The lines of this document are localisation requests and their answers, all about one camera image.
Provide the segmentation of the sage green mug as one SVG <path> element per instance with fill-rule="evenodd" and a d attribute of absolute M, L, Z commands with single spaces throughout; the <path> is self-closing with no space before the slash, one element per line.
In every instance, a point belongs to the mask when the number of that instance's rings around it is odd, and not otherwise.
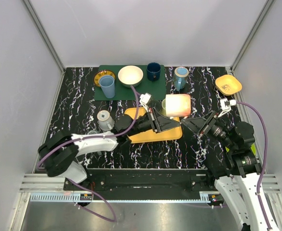
<path fill-rule="evenodd" d="M 161 102 L 161 114 L 166 116 L 166 99 Z"/>

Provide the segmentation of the dark grey mug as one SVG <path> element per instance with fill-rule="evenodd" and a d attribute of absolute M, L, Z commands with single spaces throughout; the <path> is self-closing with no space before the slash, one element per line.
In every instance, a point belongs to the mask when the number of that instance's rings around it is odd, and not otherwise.
<path fill-rule="evenodd" d="M 159 113 L 160 113 L 161 110 L 162 110 L 161 102 L 158 101 L 158 100 L 152 100 L 152 101 L 149 103 L 149 107 L 150 107 L 150 108 L 155 108 L 156 111 L 158 111 Z"/>

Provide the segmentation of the pink mug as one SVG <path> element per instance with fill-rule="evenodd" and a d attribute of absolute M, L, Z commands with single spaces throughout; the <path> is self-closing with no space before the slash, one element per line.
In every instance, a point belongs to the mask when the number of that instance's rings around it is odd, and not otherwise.
<path fill-rule="evenodd" d="M 186 117 L 191 114 L 191 98 L 188 94 L 167 94 L 165 111 L 168 117 Z"/>

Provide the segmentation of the white mug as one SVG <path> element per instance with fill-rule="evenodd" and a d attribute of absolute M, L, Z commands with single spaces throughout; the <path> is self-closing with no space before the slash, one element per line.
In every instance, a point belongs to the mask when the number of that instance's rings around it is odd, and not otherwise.
<path fill-rule="evenodd" d="M 109 131 L 114 128 L 114 120 L 107 110 L 101 110 L 97 114 L 98 126 L 102 131 Z"/>

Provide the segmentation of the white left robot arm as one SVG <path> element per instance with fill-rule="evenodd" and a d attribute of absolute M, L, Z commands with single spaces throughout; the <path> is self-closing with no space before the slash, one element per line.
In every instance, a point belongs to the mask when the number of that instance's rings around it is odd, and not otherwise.
<path fill-rule="evenodd" d="M 95 152 L 112 152 L 129 146 L 130 136 L 149 130 L 165 132 L 179 126 L 180 122 L 161 115 L 154 108 L 139 118 L 123 114 L 110 131 L 92 135 L 57 133 L 38 148 L 38 165 L 44 165 L 48 177 L 63 176 L 84 191 L 90 187 L 91 179 L 85 168 L 75 161 L 76 157 Z"/>

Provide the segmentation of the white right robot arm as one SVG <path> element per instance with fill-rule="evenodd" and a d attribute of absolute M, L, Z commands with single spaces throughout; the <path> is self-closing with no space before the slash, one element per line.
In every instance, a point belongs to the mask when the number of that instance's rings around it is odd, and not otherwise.
<path fill-rule="evenodd" d="M 217 140 L 225 149 L 221 166 L 211 157 L 205 159 L 209 176 L 206 187 L 218 190 L 230 208 L 241 231 L 277 231 L 276 224 L 261 186 L 264 170 L 252 151 L 254 128 L 239 122 L 229 128 L 211 113 L 197 118 L 184 118 L 181 124 L 199 137 Z"/>

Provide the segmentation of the blue and beige mug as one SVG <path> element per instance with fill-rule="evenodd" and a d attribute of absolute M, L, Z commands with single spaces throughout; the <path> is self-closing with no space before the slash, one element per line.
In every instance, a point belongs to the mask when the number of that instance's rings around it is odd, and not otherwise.
<path fill-rule="evenodd" d="M 177 67 L 175 69 L 173 75 L 173 85 L 177 92 L 180 92 L 184 88 L 188 75 L 189 71 L 185 67 Z"/>

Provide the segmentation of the navy blue mug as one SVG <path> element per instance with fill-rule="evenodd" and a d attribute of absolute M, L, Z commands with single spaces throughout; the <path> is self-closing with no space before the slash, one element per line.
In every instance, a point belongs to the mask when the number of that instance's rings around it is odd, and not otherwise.
<path fill-rule="evenodd" d="M 147 65 L 147 78 L 150 81 L 157 81 L 160 78 L 161 66 L 159 63 L 152 62 Z"/>

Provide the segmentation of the orange plastic tray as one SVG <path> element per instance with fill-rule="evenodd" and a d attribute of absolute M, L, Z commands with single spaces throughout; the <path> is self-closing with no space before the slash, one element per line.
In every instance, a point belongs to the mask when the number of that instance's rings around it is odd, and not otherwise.
<path fill-rule="evenodd" d="M 134 119 L 136 113 L 136 108 L 128 108 L 124 112 L 124 114 L 129 115 L 132 119 Z M 138 110 L 138 116 L 143 116 L 146 113 L 146 110 L 143 107 L 140 107 Z M 156 141 L 168 141 L 168 140 L 177 140 L 182 137 L 182 129 L 181 127 L 173 128 L 171 130 L 167 130 L 160 133 L 155 133 L 152 130 L 148 130 L 146 132 L 141 132 L 137 135 L 129 136 L 129 139 L 132 143 L 145 143 L 145 142 L 156 142 Z"/>

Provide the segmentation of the dark green placemat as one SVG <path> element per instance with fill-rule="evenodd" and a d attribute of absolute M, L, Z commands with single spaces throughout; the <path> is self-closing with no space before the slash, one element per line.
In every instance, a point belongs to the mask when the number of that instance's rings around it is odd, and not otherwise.
<path fill-rule="evenodd" d="M 155 100 L 163 100 L 166 95 L 166 77 L 164 65 L 161 65 L 160 78 L 157 81 L 150 81 L 147 78 L 147 66 L 138 65 L 138 67 L 143 71 L 142 82 L 135 87 L 138 93 L 149 93 Z M 135 99 L 134 93 L 131 88 L 123 86 L 118 79 L 118 72 L 123 68 L 123 65 L 101 65 L 98 71 L 101 70 L 111 70 L 115 73 L 115 96 L 111 98 L 112 101 L 131 101 Z M 109 99 L 104 95 L 101 88 L 95 86 L 94 90 L 94 100 L 95 101 L 108 101 Z"/>

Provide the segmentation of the yellow square dish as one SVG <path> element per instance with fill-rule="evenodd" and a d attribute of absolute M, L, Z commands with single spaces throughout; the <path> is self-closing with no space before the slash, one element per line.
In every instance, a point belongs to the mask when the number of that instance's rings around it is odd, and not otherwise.
<path fill-rule="evenodd" d="M 223 75 L 215 80 L 217 89 L 225 96 L 231 96 L 242 90 L 242 84 L 232 75 Z"/>

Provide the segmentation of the cream ceramic bowl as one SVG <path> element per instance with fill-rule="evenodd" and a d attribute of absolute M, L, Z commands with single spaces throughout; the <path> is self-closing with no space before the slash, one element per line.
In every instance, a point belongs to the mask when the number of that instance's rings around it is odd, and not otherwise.
<path fill-rule="evenodd" d="M 118 79 L 125 87 L 136 87 L 143 80 L 143 71 L 134 65 L 128 65 L 121 68 L 118 72 Z"/>

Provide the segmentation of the light blue plastic cup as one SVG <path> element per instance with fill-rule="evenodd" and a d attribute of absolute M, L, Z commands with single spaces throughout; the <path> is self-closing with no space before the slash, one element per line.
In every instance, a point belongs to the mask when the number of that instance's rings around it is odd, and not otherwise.
<path fill-rule="evenodd" d="M 99 85 L 104 93 L 104 95 L 111 99 L 115 96 L 115 80 L 110 75 L 102 76 L 99 79 Z"/>

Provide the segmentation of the yellow patterned saucer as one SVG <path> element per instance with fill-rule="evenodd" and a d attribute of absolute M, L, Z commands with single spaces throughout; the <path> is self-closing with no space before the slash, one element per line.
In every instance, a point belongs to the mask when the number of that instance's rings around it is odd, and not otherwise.
<path fill-rule="evenodd" d="M 95 75 L 94 75 L 94 84 L 96 87 L 100 88 L 100 84 L 99 84 L 99 80 L 103 77 L 103 76 L 111 76 L 113 77 L 113 79 L 116 79 L 116 75 L 113 71 L 111 70 L 101 70 L 98 71 Z"/>

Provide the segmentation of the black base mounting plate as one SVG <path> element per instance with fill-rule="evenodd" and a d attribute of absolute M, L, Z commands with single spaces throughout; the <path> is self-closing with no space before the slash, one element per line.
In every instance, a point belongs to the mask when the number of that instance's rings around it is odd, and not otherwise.
<path fill-rule="evenodd" d="M 80 183 L 108 201 L 198 200 L 218 194 L 206 169 L 89 169 Z"/>

